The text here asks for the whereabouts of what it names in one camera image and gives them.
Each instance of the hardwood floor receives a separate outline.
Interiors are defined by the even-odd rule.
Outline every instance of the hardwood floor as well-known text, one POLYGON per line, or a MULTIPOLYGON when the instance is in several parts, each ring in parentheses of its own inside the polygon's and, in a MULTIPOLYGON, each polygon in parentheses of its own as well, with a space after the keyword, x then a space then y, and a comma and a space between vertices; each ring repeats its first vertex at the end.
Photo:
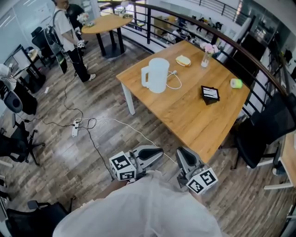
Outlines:
MULTIPOLYGON (((98 76, 92 82, 86 83, 75 78, 67 88, 66 105, 81 109, 85 118, 114 118, 128 123, 175 159, 174 152, 181 145, 180 141, 136 98, 133 98, 136 114, 131 116, 121 84, 115 77, 137 61, 146 58, 149 53, 125 40, 127 51, 124 55, 105 59, 100 56, 96 37, 88 37, 90 41, 84 61, 89 66, 89 72, 98 76)), ((102 38, 107 45, 109 35, 104 34, 102 38)), ((79 111, 68 111, 63 105, 64 88, 74 77, 73 66, 68 63, 68 67, 65 75, 57 66, 50 71, 44 71, 47 81, 34 95, 39 103, 36 117, 44 116, 47 123, 54 121, 68 125, 81 116, 79 111), (49 91, 44 94, 46 87, 49 87, 49 91)), ((6 110, 0 119, 1 127, 7 129, 8 137, 13 132, 11 114, 6 110)), ((34 118, 25 114, 21 116, 26 119, 34 118)), ((34 120, 26 124, 26 127, 29 131, 37 129, 35 142, 45 142, 46 147, 35 150, 41 167, 36 167, 31 158, 29 164, 14 163, 14 168, 0 166, 0 174, 7 178, 7 192, 13 199, 8 205, 9 208, 28 211, 26 203, 29 200, 50 203, 59 201, 66 206, 75 195, 75 209, 91 199, 96 199, 111 182, 102 158, 94 149, 85 129, 79 131, 78 137, 72 138, 71 127, 45 125, 41 120, 34 120)), ((121 150, 128 151, 140 144, 149 144, 140 134, 115 121, 98 120, 90 132, 107 164, 108 158, 121 150)), ((295 190, 290 188, 265 191, 264 185, 287 180, 287 176, 274 176, 270 165, 247 169, 245 163, 240 161, 238 169, 230 171, 236 155, 236 149, 218 150, 210 160, 210 166, 217 174, 219 183, 203 196, 205 205, 216 217, 221 229, 231 237, 278 236, 295 190)), ((7 157, 1 159, 13 162, 7 157)), ((167 157, 163 157, 155 168, 160 170, 167 180, 177 184, 176 174, 179 169, 167 157)))

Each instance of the speaker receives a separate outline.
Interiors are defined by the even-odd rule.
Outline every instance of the speaker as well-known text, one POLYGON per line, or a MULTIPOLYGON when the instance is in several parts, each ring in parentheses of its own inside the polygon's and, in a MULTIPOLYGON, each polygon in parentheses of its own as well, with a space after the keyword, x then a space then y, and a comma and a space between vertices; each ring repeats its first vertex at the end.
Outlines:
POLYGON ((14 113, 19 113, 23 110, 22 101, 13 91, 9 91, 3 101, 7 108, 9 108, 14 113))

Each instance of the bread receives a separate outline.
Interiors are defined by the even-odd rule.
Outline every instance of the bread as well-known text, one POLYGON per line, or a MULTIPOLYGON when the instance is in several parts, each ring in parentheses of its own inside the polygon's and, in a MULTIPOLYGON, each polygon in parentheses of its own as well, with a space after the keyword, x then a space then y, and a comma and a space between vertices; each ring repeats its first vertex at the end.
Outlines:
POLYGON ((189 58, 183 56, 183 55, 180 55, 176 58, 176 62, 179 63, 180 65, 184 66, 184 67, 187 67, 191 64, 191 61, 189 58))

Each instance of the pitcher handle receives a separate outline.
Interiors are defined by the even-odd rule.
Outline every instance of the pitcher handle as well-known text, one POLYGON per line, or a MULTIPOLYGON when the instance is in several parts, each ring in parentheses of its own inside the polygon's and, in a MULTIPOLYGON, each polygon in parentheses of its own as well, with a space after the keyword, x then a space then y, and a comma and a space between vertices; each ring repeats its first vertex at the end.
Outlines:
POLYGON ((148 88, 149 82, 146 81, 146 74, 149 72, 149 66, 142 68, 141 72, 142 72, 142 86, 148 88))

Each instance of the white pitcher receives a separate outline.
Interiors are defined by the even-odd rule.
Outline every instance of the white pitcher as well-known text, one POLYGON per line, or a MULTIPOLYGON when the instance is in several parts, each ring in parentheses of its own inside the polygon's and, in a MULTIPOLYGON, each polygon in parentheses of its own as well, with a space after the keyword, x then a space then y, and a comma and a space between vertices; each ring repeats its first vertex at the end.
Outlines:
POLYGON ((141 69, 142 85, 154 93, 164 92, 167 87, 167 74, 170 63, 164 58, 153 58, 149 66, 141 69))

